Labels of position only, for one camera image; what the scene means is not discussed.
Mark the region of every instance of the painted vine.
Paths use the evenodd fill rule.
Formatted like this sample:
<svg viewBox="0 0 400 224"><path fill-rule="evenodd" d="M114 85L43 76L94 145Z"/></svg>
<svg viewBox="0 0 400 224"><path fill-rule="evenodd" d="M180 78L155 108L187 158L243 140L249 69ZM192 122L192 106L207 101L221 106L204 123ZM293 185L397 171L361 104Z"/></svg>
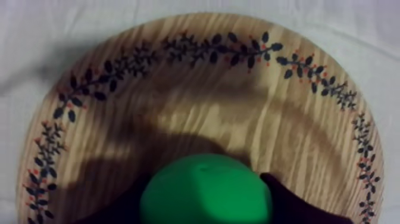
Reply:
<svg viewBox="0 0 400 224"><path fill-rule="evenodd" d="M66 151L67 147L62 143L63 125L61 118L68 116L70 122L76 121L76 110L87 106L83 103L84 97L93 97L98 101L106 101L108 94L116 91L121 82L129 77L146 78L151 66L161 61L159 53L165 53L165 59L170 63L189 62L193 68L200 61L216 64L223 60L229 64L229 68L235 67L240 63L246 63L248 73L254 68L256 63L262 61L270 65L271 55L283 49L281 43L269 44L269 34L264 32L261 37L254 39L249 36L249 42L240 41L236 34L228 33L225 37L215 34L210 39L198 41L194 35L183 32L179 37L170 39L166 37L161 42L159 52L152 49L151 43L143 41L140 46L132 49L121 49L121 54L114 60L106 60L101 71L89 66L84 75L80 78L71 74L69 86L58 93L58 107L53 112L53 121L42 122L42 135L34 139L39 151L34 158L37 168L28 170L29 183L23 185L29 194L26 205L35 212L35 217L28 217L30 224L43 224L45 218L53 219L54 214L48 210L49 191L57 189L55 183L47 183L48 176L57 178L57 171L54 168L54 157L61 151ZM276 62L283 67L289 67L283 74L284 79L291 79L295 76L302 83L304 79L311 84L312 93L320 93L322 97L336 98L341 110L356 109L355 97L357 93L348 90L347 82L338 83L336 76L328 77L327 66L313 64L314 54L306 59L300 57L295 51L291 58L282 56L276 57ZM356 132L354 140L358 142L358 153L362 155L358 167L360 168L360 180L365 183L367 196L365 201L359 203L361 207L360 216L363 224L369 224L372 217L374 201L371 195L376 192L376 185L380 178L375 176L372 171L372 164L376 157L374 148L368 140L370 125L365 122L363 114L359 114L352 122Z"/></svg>

